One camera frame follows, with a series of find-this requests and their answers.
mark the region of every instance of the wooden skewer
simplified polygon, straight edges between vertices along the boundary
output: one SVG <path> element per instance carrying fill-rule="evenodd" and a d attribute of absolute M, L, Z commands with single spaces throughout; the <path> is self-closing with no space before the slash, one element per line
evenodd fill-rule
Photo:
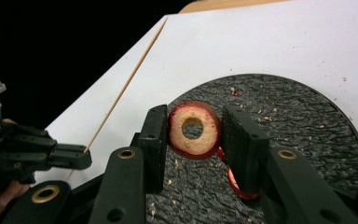
<path fill-rule="evenodd" d="M 132 81 L 132 78 L 135 76 L 135 73 L 138 71 L 139 67 L 141 66 L 142 62 L 144 61 L 144 59 L 146 58 L 148 52 L 151 50 L 151 48 L 153 47 L 154 43 L 156 42 L 159 34 L 161 33 L 162 29 L 164 28 L 165 23 L 167 22 L 168 17 L 165 19 L 165 21 L 161 24 L 161 26 L 159 27 L 158 31 L 156 32 L 156 34 L 153 36 L 152 41 L 149 43 L 149 45 L 147 46 L 144 54 L 142 55 L 141 59 L 139 60 L 139 62 L 135 65 L 134 69 L 132 70 L 132 73 L 130 74 L 129 78 L 127 79 L 126 83 L 124 84 L 123 88 L 121 88 L 120 93 L 118 94 L 116 100 L 113 102 L 112 106 L 109 108 L 108 113 L 105 115 L 103 122 L 100 124 L 97 132 L 93 135 L 93 137 L 91 138 L 91 141 L 89 142 L 89 145 L 86 147 L 86 149 L 84 150 L 84 153 L 87 153 L 90 151 L 90 147 L 92 145 L 92 143 L 94 142 L 95 138 L 97 137 L 98 133 L 101 131 L 101 129 L 103 128 L 104 124 L 106 123 L 107 119 L 109 118 L 110 114 L 112 113 L 113 109 L 116 107 L 118 101 L 120 100 L 121 96 L 123 95 L 124 91 L 127 89 L 127 87 L 130 85 L 130 82 Z M 69 180 L 69 178 L 71 178 L 72 173 L 74 172 L 74 170 L 71 171 L 71 173 L 68 175 L 68 178 L 66 179 L 67 181 Z"/>

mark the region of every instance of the brass screw hole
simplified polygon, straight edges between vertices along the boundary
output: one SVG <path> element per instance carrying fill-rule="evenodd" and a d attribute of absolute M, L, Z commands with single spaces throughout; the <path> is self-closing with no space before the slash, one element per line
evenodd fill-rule
<path fill-rule="evenodd" d="M 21 162 L 16 162 L 16 163 L 14 163 L 14 168 L 15 169 L 20 169 L 21 168 Z"/>
<path fill-rule="evenodd" d="M 135 156 L 135 151 L 127 149 L 127 150 L 124 150 L 124 151 L 118 153 L 118 156 L 121 159 L 129 159 L 129 158 L 132 158 Z"/>
<path fill-rule="evenodd" d="M 286 149 L 279 150 L 278 155 L 284 159 L 287 159 L 287 160 L 293 160 L 297 157 L 297 155 L 294 152 L 286 150 Z"/>
<path fill-rule="evenodd" d="M 54 199 L 59 192 L 60 188 L 57 185 L 47 185 L 33 194 L 32 201 L 34 203 L 46 203 Z"/>

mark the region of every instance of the round black platform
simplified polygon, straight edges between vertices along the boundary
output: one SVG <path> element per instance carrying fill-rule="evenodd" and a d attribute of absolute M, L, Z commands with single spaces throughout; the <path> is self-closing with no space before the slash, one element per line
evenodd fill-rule
<path fill-rule="evenodd" d="M 245 110 L 271 138 L 272 147 L 302 153 L 330 185 L 358 190 L 358 133 L 319 92 L 272 75 L 245 74 L 204 83 L 168 105 L 199 100 L 221 117 L 226 104 Z M 146 196 L 149 223 L 263 223 L 261 206 L 246 205 L 227 181 L 227 166 L 213 156 L 191 161 L 168 147 L 164 190 Z"/>

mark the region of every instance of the red apple skin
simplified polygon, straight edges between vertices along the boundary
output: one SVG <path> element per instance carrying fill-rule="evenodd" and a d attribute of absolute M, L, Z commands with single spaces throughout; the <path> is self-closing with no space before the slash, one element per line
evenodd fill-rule
<path fill-rule="evenodd" d="M 203 132 L 200 138 L 190 140 L 183 135 L 182 125 L 188 119 L 199 119 L 202 122 Z M 201 101 L 185 101 L 177 105 L 169 115 L 168 130 L 168 144 L 172 150 L 190 160 L 206 160 L 215 155 L 222 136 L 222 124 L 216 111 Z M 200 149 L 200 152 L 191 151 L 196 149 Z"/>
<path fill-rule="evenodd" d="M 222 160 L 222 161 L 227 161 L 227 157 L 225 152 L 223 151 L 223 149 L 221 147 L 219 147 L 216 151 L 216 155 Z"/>
<path fill-rule="evenodd" d="M 228 184 L 231 186 L 231 188 L 234 190 L 235 194 L 237 194 L 238 197 L 250 201 L 254 200 L 260 197 L 260 194 L 245 194 L 243 193 L 240 188 L 237 185 L 237 182 L 235 181 L 234 174 L 232 174 L 231 169 L 228 169 L 227 171 L 227 178 L 228 178 Z"/>

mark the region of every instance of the apple core hole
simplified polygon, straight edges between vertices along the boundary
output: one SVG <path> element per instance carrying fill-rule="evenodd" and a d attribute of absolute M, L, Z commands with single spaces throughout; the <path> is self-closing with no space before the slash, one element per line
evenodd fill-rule
<path fill-rule="evenodd" d="M 182 133 L 188 139 L 198 139 L 203 133 L 203 125 L 200 119 L 186 119 L 182 125 Z"/>

